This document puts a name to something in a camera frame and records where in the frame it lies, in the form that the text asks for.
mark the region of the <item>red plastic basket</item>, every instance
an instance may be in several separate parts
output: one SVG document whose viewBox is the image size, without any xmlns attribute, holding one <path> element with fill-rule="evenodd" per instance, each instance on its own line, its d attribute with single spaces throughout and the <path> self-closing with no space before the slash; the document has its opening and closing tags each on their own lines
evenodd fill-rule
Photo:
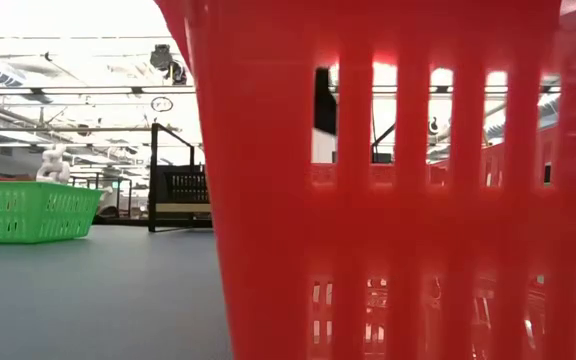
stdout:
<svg viewBox="0 0 576 360">
<path fill-rule="evenodd" d="M 159 3 L 182 52 L 188 31 L 236 359 L 576 359 L 576 13 L 563 21 L 555 0 Z M 337 61 L 339 162 L 317 168 L 314 70 Z M 370 165 L 373 61 L 399 69 L 386 168 Z M 425 162 L 431 67 L 455 74 L 443 170 Z M 484 152 L 497 69 L 505 142 Z M 535 176 L 545 69 L 562 78 L 549 187 Z M 498 187 L 482 180 L 491 156 Z"/>
</svg>

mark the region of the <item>white wall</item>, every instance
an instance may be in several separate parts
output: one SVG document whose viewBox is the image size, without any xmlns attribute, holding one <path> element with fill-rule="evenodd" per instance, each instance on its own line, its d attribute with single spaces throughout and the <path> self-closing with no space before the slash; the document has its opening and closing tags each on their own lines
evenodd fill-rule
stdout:
<svg viewBox="0 0 576 360">
<path fill-rule="evenodd" d="M 312 162 L 332 163 L 332 152 L 337 148 L 336 138 L 330 134 L 313 130 Z"/>
</svg>

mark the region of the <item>white stuffed toy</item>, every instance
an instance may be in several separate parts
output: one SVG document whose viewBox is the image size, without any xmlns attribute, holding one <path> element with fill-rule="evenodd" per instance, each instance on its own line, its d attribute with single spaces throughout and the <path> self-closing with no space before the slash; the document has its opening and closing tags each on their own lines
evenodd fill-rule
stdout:
<svg viewBox="0 0 576 360">
<path fill-rule="evenodd" d="M 41 156 L 44 162 L 37 171 L 38 182 L 67 184 L 70 179 L 70 165 L 63 161 L 66 146 L 57 144 L 53 149 L 44 151 Z"/>
</svg>

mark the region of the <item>gray table surface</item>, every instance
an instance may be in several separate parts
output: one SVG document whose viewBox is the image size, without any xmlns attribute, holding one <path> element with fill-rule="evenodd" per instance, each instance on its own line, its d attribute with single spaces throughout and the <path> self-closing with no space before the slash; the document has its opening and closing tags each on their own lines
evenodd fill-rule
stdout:
<svg viewBox="0 0 576 360">
<path fill-rule="evenodd" d="M 0 246 L 0 360 L 231 358 L 212 232 Z"/>
</svg>

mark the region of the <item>green plastic basket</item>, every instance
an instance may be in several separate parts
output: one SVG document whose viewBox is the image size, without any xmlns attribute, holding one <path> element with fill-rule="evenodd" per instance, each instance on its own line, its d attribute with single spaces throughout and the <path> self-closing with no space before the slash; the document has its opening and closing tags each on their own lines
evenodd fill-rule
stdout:
<svg viewBox="0 0 576 360">
<path fill-rule="evenodd" d="M 88 235 L 102 192 L 38 182 L 0 182 L 0 244 Z"/>
</svg>

